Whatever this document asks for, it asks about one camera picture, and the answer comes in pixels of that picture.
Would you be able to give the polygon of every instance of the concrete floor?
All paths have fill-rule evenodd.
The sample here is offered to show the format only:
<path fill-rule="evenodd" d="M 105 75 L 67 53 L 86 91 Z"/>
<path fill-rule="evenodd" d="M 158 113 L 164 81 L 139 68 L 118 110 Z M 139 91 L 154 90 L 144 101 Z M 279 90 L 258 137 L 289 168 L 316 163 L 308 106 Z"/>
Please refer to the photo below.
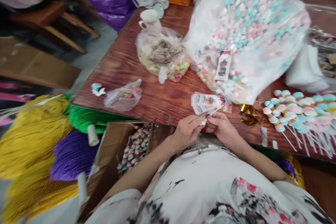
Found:
<path fill-rule="evenodd" d="M 93 27 L 94 30 L 101 35 L 100 38 L 95 38 L 90 34 L 84 34 L 83 37 L 71 37 L 77 44 L 82 46 L 87 53 L 81 54 L 75 50 L 69 52 L 64 52 L 60 50 L 54 44 L 47 41 L 41 36 L 37 36 L 36 40 L 47 46 L 55 57 L 62 59 L 72 65 L 80 68 L 82 71 L 76 82 L 70 90 L 54 89 L 52 92 L 56 93 L 70 93 L 75 95 L 81 86 L 84 84 L 85 80 L 89 77 L 91 72 L 95 69 L 97 64 L 103 58 L 107 50 L 110 48 L 111 44 L 117 38 L 117 32 L 109 27 L 103 20 L 96 20 L 89 18 L 85 20 L 86 24 Z M 0 213 L 3 211 L 3 207 L 6 203 L 6 191 L 10 185 L 10 181 L 0 180 Z M 77 214 L 79 210 L 78 198 L 73 198 L 48 212 L 37 216 L 35 219 L 29 221 L 31 224 L 45 224 L 45 223 L 62 223 L 62 224 L 74 224 L 77 219 Z"/>

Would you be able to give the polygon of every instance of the white mug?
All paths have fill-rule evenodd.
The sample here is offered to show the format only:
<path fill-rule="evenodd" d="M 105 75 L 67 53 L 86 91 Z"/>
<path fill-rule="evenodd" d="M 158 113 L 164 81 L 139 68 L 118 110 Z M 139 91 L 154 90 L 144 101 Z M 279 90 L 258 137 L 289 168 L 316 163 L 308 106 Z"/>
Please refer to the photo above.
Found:
<path fill-rule="evenodd" d="M 153 9 L 144 10 L 140 14 L 142 19 L 142 21 L 139 22 L 140 27 L 142 29 L 147 28 L 150 31 L 161 30 L 161 22 L 157 16 L 158 13 Z"/>

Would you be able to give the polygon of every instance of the cardboard box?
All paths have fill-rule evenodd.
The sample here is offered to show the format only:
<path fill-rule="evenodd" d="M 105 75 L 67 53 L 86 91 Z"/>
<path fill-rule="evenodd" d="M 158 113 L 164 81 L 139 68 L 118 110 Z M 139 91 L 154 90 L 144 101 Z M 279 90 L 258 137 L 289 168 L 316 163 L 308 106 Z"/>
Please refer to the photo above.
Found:
<path fill-rule="evenodd" d="M 137 130 L 131 128 L 130 123 L 141 124 L 144 122 L 109 122 L 102 143 L 96 156 L 96 166 L 99 171 L 88 178 L 87 191 L 89 200 L 82 205 L 78 223 L 84 223 L 90 212 L 98 205 L 111 187 L 118 181 L 117 166 L 123 159 L 124 150 L 130 135 Z M 171 135 L 174 128 L 167 125 L 152 125 L 148 142 L 147 153 L 156 148 L 167 136 Z"/>
<path fill-rule="evenodd" d="M 70 89 L 81 70 L 13 37 L 0 37 L 0 76 Z"/>

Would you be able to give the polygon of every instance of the floral dress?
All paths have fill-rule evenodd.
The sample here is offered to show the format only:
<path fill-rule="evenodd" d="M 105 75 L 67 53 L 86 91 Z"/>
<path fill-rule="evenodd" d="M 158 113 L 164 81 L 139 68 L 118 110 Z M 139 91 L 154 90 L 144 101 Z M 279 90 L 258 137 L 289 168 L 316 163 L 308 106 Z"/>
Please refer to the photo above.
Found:
<path fill-rule="evenodd" d="M 223 146 L 191 148 L 162 164 L 141 194 L 120 192 L 86 224 L 333 224 L 314 198 L 287 182 L 271 183 Z"/>

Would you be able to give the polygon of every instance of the wooden chair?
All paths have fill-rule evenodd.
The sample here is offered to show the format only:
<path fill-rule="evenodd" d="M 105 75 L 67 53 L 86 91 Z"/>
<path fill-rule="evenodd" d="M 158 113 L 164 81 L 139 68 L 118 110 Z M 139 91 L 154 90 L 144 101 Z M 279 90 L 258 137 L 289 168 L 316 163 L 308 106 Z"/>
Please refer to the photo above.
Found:
<path fill-rule="evenodd" d="M 91 33 L 93 36 L 99 38 L 100 35 L 84 24 L 80 19 L 75 17 L 74 15 L 69 14 L 66 12 L 68 5 L 59 2 L 59 1 L 52 1 L 48 6 L 28 13 L 20 13 L 14 14 L 10 16 L 10 19 L 16 23 L 20 23 L 24 26 L 32 28 L 39 33 L 44 35 L 52 34 L 59 38 L 60 40 L 64 41 L 66 44 L 70 45 L 71 47 L 75 48 L 77 51 L 81 53 L 86 53 L 84 48 L 77 45 L 67 36 L 62 34 L 60 31 L 52 27 L 50 24 L 54 22 L 58 18 L 63 18 L 66 21 L 70 22 L 72 25 L 82 27 L 87 32 Z"/>

